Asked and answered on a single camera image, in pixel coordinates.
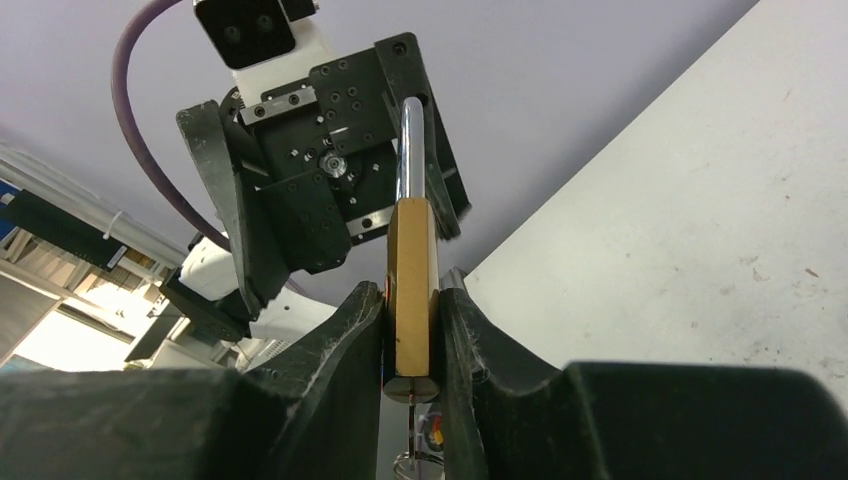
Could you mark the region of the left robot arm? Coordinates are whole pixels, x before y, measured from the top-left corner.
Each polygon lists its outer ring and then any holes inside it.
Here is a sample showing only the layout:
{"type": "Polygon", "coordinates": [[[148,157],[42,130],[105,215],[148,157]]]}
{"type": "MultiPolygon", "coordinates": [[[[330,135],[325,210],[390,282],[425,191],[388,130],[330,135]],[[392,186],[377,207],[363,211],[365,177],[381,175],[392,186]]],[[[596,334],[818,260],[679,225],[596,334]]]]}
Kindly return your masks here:
{"type": "Polygon", "coordinates": [[[237,89],[181,110],[177,124],[231,246],[194,245],[164,295],[224,341],[251,324],[295,272],[341,266],[386,234],[396,201],[402,102],[418,98],[426,128],[426,194],[440,238],[470,209],[417,37],[410,32],[310,67],[247,104],[237,89]]]}

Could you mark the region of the brass padlock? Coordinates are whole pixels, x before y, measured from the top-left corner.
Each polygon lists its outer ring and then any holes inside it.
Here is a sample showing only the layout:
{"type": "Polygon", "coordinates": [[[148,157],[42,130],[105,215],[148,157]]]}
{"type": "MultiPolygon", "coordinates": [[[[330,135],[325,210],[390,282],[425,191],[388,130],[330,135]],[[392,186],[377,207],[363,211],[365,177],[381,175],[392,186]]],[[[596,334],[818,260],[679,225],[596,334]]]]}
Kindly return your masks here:
{"type": "Polygon", "coordinates": [[[438,306],[437,232],[426,197],[424,106],[409,97],[400,109],[396,202],[387,234],[383,391],[408,404],[428,402],[440,386],[432,360],[438,306]]]}

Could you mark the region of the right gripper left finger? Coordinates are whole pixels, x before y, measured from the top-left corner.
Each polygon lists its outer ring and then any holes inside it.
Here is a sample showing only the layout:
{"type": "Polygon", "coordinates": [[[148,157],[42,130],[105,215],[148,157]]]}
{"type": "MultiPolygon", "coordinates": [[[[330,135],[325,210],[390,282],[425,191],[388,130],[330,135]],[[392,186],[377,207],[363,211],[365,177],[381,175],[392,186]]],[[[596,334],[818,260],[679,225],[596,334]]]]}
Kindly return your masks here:
{"type": "Polygon", "coordinates": [[[358,284],[265,366],[1,379],[5,479],[373,479],[383,296],[358,284]]]}

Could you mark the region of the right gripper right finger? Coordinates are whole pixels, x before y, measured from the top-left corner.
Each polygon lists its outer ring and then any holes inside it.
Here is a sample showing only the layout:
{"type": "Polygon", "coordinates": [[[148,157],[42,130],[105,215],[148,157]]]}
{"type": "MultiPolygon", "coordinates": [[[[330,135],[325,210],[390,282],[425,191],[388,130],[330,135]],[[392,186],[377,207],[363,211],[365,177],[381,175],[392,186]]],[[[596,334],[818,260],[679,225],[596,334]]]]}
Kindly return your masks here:
{"type": "Polygon", "coordinates": [[[793,370],[557,368],[461,288],[439,296],[449,479],[843,479],[847,419],[793,370]]]}

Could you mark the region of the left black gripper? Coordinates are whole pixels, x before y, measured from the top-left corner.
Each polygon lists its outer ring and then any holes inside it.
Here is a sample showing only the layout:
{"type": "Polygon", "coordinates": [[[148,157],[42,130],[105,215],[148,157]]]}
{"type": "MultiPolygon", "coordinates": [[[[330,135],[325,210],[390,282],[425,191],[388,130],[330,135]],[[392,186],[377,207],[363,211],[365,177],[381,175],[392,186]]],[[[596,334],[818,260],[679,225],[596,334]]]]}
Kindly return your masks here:
{"type": "Polygon", "coordinates": [[[230,237],[236,284],[212,299],[175,275],[175,305],[196,322],[249,322],[294,272],[343,264],[387,232],[396,198],[400,109],[424,106],[426,194],[439,236],[460,233],[470,202],[417,38],[402,33],[320,64],[248,105],[181,110],[177,125],[230,237]]]}

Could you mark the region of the keys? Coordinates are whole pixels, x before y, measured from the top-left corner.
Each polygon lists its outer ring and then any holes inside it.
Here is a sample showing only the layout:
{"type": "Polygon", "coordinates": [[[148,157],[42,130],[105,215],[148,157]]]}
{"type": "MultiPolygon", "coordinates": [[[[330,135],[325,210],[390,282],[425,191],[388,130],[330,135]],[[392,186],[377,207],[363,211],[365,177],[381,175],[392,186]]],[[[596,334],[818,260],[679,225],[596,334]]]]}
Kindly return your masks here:
{"type": "Polygon", "coordinates": [[[393,460],[394,479],[445,478],[444,409],[438,400],[411,403],[408,408],[407,445],[393,460]]]}

